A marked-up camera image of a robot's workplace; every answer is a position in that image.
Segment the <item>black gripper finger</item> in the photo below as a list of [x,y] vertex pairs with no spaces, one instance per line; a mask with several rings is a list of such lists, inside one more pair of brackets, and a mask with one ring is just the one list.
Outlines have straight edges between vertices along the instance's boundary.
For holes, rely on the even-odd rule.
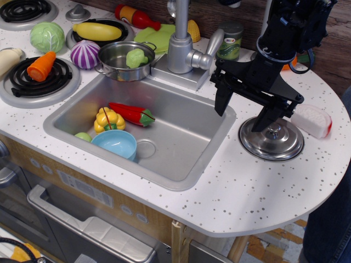
[[215,84],[217,88],[214,109],[219,116],[222,116],[230,102],[230,99],[234,93],[231,86],[224,82],[217,82]]
[[286,107],[285,104],[264,106],[257,116],[251,131],[261,132],[278,118],[282,118],[285,115]]

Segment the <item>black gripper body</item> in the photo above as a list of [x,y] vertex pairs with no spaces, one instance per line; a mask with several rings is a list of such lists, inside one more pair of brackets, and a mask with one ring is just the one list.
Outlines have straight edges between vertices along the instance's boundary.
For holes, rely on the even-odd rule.
[[265,58],[257,54],[253,61],[238,62],[219,59],[210,81],[224,82],[237,93],[260,105],[285,104],[286,117],[291,117],[295,107],[304,97],[281,77],[284,61]]

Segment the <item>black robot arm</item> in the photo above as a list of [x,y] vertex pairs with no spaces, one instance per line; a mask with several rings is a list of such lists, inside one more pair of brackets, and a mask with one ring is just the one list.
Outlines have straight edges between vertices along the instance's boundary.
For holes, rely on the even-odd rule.
[[217,88],[215,111],[222,116],[237,93],[263,106],[252,127],[261,132],[278,118],[291,117],[304,97],[289,86],[280,73],[298,53],[307,52],[327,36],[326,23],[336,1],[272,1],[268,26],[257,39],[256,56],[249,62],[216,61],[211,76]]

